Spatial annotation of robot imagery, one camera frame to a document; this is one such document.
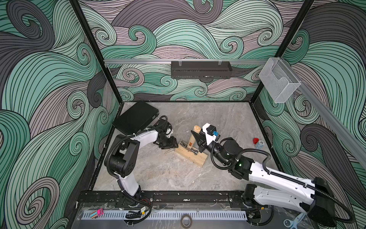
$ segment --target gray floor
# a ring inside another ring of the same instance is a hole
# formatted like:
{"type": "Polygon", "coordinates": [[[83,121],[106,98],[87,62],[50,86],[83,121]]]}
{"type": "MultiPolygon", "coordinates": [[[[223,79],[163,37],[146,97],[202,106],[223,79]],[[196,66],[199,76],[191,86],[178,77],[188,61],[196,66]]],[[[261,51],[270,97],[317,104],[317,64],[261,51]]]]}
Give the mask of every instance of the gray floor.
{"type": "MultiPolygon", "coordinates": [[[[122,112],[133,104],[125,103],[122,112]]],[[[232,137],[242,148],[253,148],[252,139],[255,137],[264,140],[249,103],[150,104],[159,109],[160,115],[168,117],[168,121],[173,125],[173,136],[178,142],[181,140],[187,142],[193,127],[195,125],[202,127],[205,123],[216,126],[221,139],[232,137]]],[[[111,143],[118,134],[120,132],[115,130],[111,143]]],[[[262,149],[269,152],[267,145],[262,149]]],[[[134,174],[142,190],[231,191],[244,190],[249,183],[246,180],[236,179],[226,170],[215,168],[210,157],[207,157],[205,164],[200,168],[175,152],[164,154],[165,152],[168,150],[161,150],[152,143],[140,149],[134,174]]],[[[259,162],[265,158],[256,153],[247,153],[245,156],[259,162]]],[[[277,169],[273,159],[267,166],[277,169]]],[[[108,174],[104,165],[99,172],[94,190],[120,190],[116,180],[108,174]]]]}

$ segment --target scissors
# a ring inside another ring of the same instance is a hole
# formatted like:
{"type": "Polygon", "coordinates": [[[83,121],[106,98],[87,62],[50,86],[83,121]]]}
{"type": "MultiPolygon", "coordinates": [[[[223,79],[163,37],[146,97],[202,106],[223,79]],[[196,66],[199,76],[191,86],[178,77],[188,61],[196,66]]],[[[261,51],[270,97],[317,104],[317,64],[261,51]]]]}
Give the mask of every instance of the scissors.
{"type": "Polygon", "coordinates": [[[296,218],[294,220],[289,220],[289,219],[285,219],[283,221],[283,224],[285,225],[285,227],[290,228],[290,229],[297,229],[297,224],[299,222],[302,221],[302,219],[304,218],[305,214],[304,213],[300,213],[298,216],[296,216],[296,218]]]}

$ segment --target white robotic arm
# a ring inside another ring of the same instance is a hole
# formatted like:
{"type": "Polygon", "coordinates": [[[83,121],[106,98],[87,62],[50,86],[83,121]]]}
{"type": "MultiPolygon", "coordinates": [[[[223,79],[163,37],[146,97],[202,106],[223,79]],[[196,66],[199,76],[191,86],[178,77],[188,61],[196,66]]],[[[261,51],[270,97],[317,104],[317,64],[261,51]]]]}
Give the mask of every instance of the white robotic arm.
{"type": "MultiPolygon", "coordinates": [[[[105,161],[107,170],[116,177],[119,186],[130,196],[138,196],[140,187],[132,172],[137,152],[148,143],[155,143],[160,148],[176,148],[176,139],[171,137],[172,127],[165,121],[164,128],[145,130],[135,136],[118,135],[113,142],[116,146],[108,153],[105,161]]],[[[248,184],[243,193],[243,202],[248,207],[279,206],[307,214],[317,223],[325,226],[336,226],[336,220],[353,223],[354,214],[346,206],[333,197],[332,191],[324,179],[314,180],[291,176],[266,167],[270,154],[258,149],[243,149],[233,138],[225,138],[220,143],[216,127],[206,123],[200,133],[191,131],[199,146],[199,151],[205,149],[211,152],[211,161],[221,170],[228,170],[234,177],[262,183],[275,189],[268,189],[255,184],[248,184]],[[257,152],[267,156],[262,162],[256,162],[243,156],[245,152],[257,152]],[[218,159],[224,166],[217,165],[213,158],[218,159]],[[350,219],[335,217],[335,203],[343,208],[350,219]]]]}
{"type": "Polygon", "coordinates": [[[216,168],[228,170],[238,179],[259,182],[276,188],[267,189],[248,184],[243,193],[243,200],[247,206],[272,205],[289,208],[305,213],[315,222],[329,227],[336,226],[336,221],[355,222],[353,212],[334,198],[326,180],[319,177],[310,180],[269,169],[266,167],[266,162],[271,158],[269,153],[259,149],[243,149],[231,137],[218,143],[220,135],[216,127],[209,123],[203,125],[200,133],[194,131],[191,133],[198,143],[200,152],[205,149],[211,152],[211,161],[216,168]],[[243,156],[245,152],[257,152],[267,157],[259,163],[243,156]],[[217,165],[214,157],[226,167],[217,165]],[[335,203],[349,214],[349,219],[335,216],[335,203]]]}

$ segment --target wave pattern wallpaper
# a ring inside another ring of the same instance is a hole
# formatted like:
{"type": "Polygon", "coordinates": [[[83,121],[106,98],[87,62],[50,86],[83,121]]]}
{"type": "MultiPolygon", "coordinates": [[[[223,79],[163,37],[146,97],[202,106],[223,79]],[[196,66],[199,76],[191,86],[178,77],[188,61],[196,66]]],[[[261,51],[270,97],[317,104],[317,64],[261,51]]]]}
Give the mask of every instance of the wave pattern wallpaper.
{"type": "MultiPolygon", "coordinates": [[[[365,10],[364,1],[323,1],[323,4],[313,5],[284,55],[302,80],[364,147],[365,10]]],[[[337,228],[365,228],[365,169],[304,95],[296,91],[286,103],[275,104],[263,89],[255,109],[285,172],[327,179],[335,196],[352,208],[356,216],[356,223],[338,223],[337,228]]],[[[348,217],[339,207],[336,212],[340,217],[348,217]]]]}
{"type": "Polygon", "coordinates": [[[118,104],[68,0],[0,1],[0,40],[0,226],[65,228],[118,104]]]}
{"type": "MultiPolygon", "coordinates": [[[[303,1],[80,0],[104,58],[273,57],[303,1]]],[[[170,65],[110,65],[123,100],[249,101],[262,66],[233,66],[231,79],[173,80],[170,65]]]]}

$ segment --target wooden block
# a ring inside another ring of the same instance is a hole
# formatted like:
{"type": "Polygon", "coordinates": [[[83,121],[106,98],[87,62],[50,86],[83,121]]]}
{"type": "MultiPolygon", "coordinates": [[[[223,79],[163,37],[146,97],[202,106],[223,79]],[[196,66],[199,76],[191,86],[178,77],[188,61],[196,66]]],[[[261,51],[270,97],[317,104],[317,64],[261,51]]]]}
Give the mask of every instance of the wooden block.
{"type": "MultiPolygon", "coordinates": [[[[194,126],[194,129],[193,129],[194,132],[196,133],[199,133],[201,131],[201,127],[199,126],[194,126]]],[[[191,137],[189,138],[189,141],[188,141],[188,145],[187,145],[187,149],[190,151],[193,144],[196,142],[196,139],[194,138],[194,136],[191,134],[191,137]]]]}
{"type": "Polygon", "coordinates": [[[181,145],[181,143],[179,143],[178,148],[175,148],[175,152],[187,158],[188,160],[195,163],[199,167],[202,167],[207,159],[207,154],[198,152],[198,154],[195,155],[194,152],[187,150],[184,146],[181,145]]]}

